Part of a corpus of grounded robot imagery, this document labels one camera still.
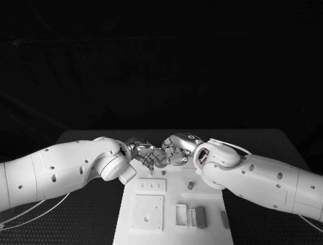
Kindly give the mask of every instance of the hole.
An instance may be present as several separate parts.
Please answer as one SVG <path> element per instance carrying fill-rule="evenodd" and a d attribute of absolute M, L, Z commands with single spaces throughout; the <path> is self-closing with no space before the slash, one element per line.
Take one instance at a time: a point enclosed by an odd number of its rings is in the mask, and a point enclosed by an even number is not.
<path fill-rule="evenodd" d="M 57 174 L 53 175 L 53 182 L 57 182 Z"/>

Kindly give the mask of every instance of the black background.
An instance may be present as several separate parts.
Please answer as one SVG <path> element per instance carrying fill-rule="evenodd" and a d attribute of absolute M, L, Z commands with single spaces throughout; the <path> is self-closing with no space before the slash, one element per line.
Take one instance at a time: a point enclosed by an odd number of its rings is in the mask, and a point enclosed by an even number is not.
<path fill-rule="evenodd" d="M 323 174 L 323 1 L 0 4 L 0 156 L 159 128 L 281 128 Z"/>

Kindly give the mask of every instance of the white platform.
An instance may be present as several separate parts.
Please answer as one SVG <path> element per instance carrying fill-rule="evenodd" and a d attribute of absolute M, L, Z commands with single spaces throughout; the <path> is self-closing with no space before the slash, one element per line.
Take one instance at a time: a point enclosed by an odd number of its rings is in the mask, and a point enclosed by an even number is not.
<path fill-rule="evenodd" d="M 195 173 L 193 159 L 181 167 L 172 165 L 168 165 L 165 168 L 157 167 L 154 176 L 149 175 L 149 169 L 139 161 L 133 160 L 132 166 L 138 170 L 138 175 L 125 187 L 115 245 L 233 245 L 232 230 L 226 229 L 221 215 L 221 211 L 226 211 L 223 191 L 213 189 L 203 182 L 201 177 Z M 144 182 L 141 179 L 157 179 L 152 181 L 155 182 L 154 188 L 157 188 L 157 191 L 154 191 L 151 186 L 144 187 L 148 187 L 148 192 L 141 190 Z M 167 180 L 167 192 L 164 191 L 164 181 L 159 181 L 161 179 Z M 190 181 L 195 183 L 194 192 L 188 190 Z M 162 222 L 159 220 L 161 209 L 154 209 L 158 206 L 155 205 L 157 200 L 138 203 L 136 197 L 141 195 L 164 196 Z M 177 227 L 177 204 L 187 205 L 187 228 Z M 136 214 L 138 205 L 144 210 L 144 213 L 139 214 Z M 191 209 L 195 209 L 198 206 L 206 207 L 207 229 L 193 228 Z M 162 228 L 159 229 L 159 226 L 155 228 L 155 225 L 161 223 L 164 224 Z M 132 227 L 135 224 L 139 224 L 142 228 L 136 229 L 136 227 Z"/>

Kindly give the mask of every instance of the textured table surface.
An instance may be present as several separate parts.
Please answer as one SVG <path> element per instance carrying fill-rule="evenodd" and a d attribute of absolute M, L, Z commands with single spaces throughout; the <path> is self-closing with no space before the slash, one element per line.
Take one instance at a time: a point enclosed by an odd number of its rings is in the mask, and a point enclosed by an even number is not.
<path fill-rule="evenodd" d="M 178 132 L 190 132 L 204 141 L 216 138 L 242 146 L 253 154 L 311 171 L 286 134 L 279 129 L 71 130 L 63 133 L 57 143 L 93 140 L 100 136 L 125 141 L 132 136 L 142 135 L 161 147 L 164 140 Z M 109 182 L 100 178 L 95 179 L 84 189 L 70 194 L 59 208 L 44 217 L 20 228 L 2 231 L 0 244 L 113 244 L 123 190 L 125 185 L 119 179 Z M 30 214 L 10 222 L 7 227 L 35 218 L 61 199 L 63 197 L 47 200 Z M 323 234 L 298 215 L 262 207 L 229 190 L 224 191 L 224 201 L 234 244 L 323 244 Z M 33 206 L 34 204 L 20 206 L 15 215 Z M 322 223 L 314 223 L 323 229 Z"/>

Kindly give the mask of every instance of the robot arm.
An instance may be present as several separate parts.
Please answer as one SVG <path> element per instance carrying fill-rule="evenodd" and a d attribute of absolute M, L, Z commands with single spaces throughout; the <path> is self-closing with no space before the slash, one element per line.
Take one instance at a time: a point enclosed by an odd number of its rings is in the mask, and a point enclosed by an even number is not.
<path fill-rule="evenodd" d="M 194 157 L 197 173 L 213 188 L 323 222 L 323 176 L 275 159 L 240 156 L 221 141 L 203 142 L 193 134 L 172 135 L 167 144 Z"/>
<path fill-rule="evenodd" d="M 69 194 L 99 177 L 106 181 L 119 177 L 128 184 L 136 176 L 129 164 L 132 148 L 133 145 L 102 137 L 54 145 L 0 163 L 0 212 Z"/>

